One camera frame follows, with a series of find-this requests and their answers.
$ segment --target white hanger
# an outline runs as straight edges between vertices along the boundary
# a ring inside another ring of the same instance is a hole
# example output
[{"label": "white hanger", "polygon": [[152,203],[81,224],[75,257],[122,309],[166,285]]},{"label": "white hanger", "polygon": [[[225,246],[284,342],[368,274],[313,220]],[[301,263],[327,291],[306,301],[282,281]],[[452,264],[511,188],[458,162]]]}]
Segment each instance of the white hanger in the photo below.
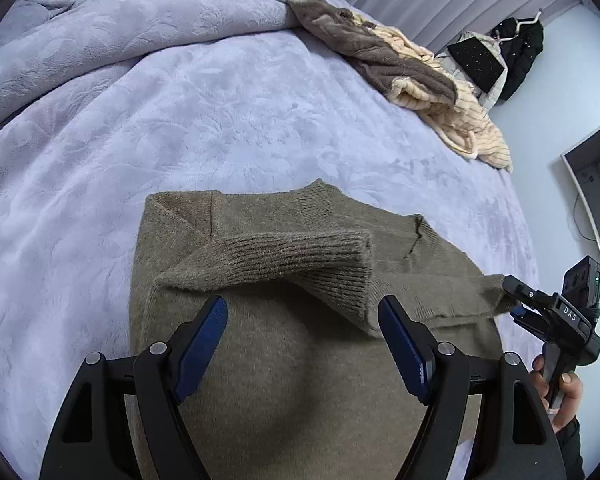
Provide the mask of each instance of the white hanger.
[{"label": "white hanger", "polygon": [[538,10],[538,13],[536,14],[536,17],[532,20],[529,20],[528,22],[519,22],[518,20],[516,20],[516,33],[515,35],[513,35],[512,38],[501,38],[500,37],[500,31],[496,31],[496,40],[498,41],[498,44],[501,44],[503,41],[511,41],[511,40],[515,40],[518,37],[518,34],[520,33],[520,26],[521,25],[533,25],[534,23],[537,23],[538,20],[540,19],[540,14],[542,14],[542,9]]}]

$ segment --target bed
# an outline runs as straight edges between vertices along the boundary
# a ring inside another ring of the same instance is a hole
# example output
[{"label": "bed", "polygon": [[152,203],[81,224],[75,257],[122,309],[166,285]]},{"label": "bed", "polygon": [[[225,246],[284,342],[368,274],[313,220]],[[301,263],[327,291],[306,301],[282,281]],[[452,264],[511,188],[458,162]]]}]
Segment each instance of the bed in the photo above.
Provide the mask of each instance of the bed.
[{"label": "bed", "polygon": [[[322,178],[538,286],[509,174],[449,150],[284,1],[17,0],[0,24],[0,450],[24,480],[84,356],[128,355],[148,194]],[[539,342],[497,325],[530,365]]]}]

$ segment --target black jacket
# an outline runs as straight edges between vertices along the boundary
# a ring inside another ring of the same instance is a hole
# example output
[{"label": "black jacket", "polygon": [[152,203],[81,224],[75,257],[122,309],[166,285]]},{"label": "black jacket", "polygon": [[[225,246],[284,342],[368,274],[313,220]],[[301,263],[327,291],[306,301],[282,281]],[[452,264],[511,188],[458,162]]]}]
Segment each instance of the black jacket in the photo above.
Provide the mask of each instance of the black jacket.
[{"label": "black jacket", "polygon": [[[516,33],[517,23],[514,18],[507,18],[491,31],[491,35],[496,36],[498,31],[501,38],[511,38]],[[515,39],[500,44],[502,57],[509,69],[507,81],[500,93],[501,99],[509,99],[525,80],[531,65],[542,52],[543,41],[544,29],[540,22],[536,22],[532,25],[521,25],[520,33]]]},{"label": "black jacket", "polygon": [[562,452],[567,480],[584,480],[582,457],[580,456],[580,423],[574,418],[555,434]]}]

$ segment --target sweater sleeve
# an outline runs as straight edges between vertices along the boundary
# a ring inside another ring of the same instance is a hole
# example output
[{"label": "sweater sleeve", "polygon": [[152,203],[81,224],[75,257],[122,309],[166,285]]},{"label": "sweater sleeve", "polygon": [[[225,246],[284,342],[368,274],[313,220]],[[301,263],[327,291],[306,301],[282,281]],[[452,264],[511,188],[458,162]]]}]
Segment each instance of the sweater sleeve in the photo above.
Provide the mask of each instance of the sweater sleeve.
[{"label": "sweater sleeve", "polygon": [[574,418],[555,434],[562,452],[562,461],[567,480],[584,480],[582,457],[580,456],[580,423]]}]

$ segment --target human hand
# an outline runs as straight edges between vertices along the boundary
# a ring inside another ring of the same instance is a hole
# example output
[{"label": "human hand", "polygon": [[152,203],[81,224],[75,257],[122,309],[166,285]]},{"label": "human hand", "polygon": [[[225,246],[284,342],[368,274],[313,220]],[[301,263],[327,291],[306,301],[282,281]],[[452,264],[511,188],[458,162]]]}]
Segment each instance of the human hand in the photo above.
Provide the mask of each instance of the human hand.
[{"label": "human hand", "polygon": [[[549,410],[549,402],[545,399],[549,393],[549,383],[542,377],[541,370],[544,367],[544,357],[539,355],[534,359],[533,371],[529,372],[529,378],[536,387],[542,405]],[[558,413],[555,414],[551,425],[554,433],[558,433],[562,428],[569,424],[576,416],[580,401],[582,400],[583,386],[580,378],[573,372],[562,374],[560,376],[560,389],[564,392],[564,399],[560,405]]]}]

